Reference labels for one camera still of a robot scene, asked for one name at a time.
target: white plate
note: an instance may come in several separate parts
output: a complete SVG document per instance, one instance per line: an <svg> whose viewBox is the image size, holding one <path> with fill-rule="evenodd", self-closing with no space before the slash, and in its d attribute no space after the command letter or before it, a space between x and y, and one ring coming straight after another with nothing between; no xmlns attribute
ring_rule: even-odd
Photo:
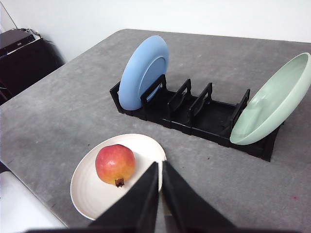
<svg viewBox="0 0 311 233"><path fill-rule="evenodd" d="M95 170L95 159L100 149L114 144L121 144L131 149L136 160L135 172L122 188L104 183L98 178ZM154 161L158 162L160 191L162 161L165 160L163 148L148 136L130 133L112 137L94 147L80 161L70 184L72 203L84 217L95 220L123 197Z"/></svg>

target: light blue plate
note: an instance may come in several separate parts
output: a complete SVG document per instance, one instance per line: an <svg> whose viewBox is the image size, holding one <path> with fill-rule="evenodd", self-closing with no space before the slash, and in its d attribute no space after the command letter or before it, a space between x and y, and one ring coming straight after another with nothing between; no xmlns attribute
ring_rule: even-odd
<svg viewBox="0 0 311 233"><path fill-rule="evenodd" d="M166 73L169 51L165 41L158 35L144 40L135 50L123 72L119 87L119 102L125 110L142 107L140 96L162 74ZM149 101L156 88L147 98Z"/></svg>

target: green bowl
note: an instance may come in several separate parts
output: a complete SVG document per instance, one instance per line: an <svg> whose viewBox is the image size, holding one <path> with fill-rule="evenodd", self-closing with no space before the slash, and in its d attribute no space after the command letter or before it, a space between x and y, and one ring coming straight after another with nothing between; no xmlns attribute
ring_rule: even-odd
<svg viewBox="0 0 311 233"><path fill-rule="evenodd" d="M311 84L311 56L305 52L279 69L250 100L236 122L230 141L257 142L293 112Z"/></svg>

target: black dish rack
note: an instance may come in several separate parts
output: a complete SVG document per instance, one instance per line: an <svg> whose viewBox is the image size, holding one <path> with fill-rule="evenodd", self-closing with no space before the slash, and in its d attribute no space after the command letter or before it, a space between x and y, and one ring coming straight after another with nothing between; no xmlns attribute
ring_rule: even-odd
<svg viewBox="0 0 311 233"><path fill-rule="evenodd" d="M120 105L119 86L120 82L110 90L110 94L120 113L195 135L225 147L235 148L266 161L271 160L280 126L253 144L243 146L230 142L231 131L243 109L247 106L250 89L246 91L241 102L234 105L213 100L211 97L212 83L208 83L198 97L191 95L190 79L187 79L177 92L169 91L166 88L165 75L162 74L141 95L142 107L138 110L128 111ZM158 87L155 96L147 102L147 97Z"/></svg>

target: gray tabletop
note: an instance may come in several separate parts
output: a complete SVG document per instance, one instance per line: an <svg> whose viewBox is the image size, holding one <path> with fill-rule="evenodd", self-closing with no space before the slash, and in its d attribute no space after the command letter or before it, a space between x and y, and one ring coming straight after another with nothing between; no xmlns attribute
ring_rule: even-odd
<svg viewBox="0 0 311 233"><path fill-rule="evenodd" d="M238 227L311 232L311 92L281 127L271 162L119 114L109 94L136 47L151 35L168 44L167 87L191 78L198 95L213 82L215 100L251 97L311 44L225 36L122 30L1 106L1 161L69 227L90 220L71 203L79 161L123 133L158 141L193 189ZM162 196L156 232L165 232Z"/></svg>

